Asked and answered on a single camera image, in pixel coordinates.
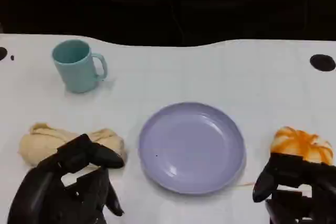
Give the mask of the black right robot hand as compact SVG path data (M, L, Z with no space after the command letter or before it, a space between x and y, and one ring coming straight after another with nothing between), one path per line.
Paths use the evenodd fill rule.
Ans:
M272 153L253 188L270 223L335 223L335 166Z

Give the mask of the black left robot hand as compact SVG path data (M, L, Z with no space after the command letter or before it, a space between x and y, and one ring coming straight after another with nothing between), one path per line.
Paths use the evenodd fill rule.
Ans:
M104 207L121 217L108 170L123 166L119 154L82 134L26 174L7 222L105 223Z

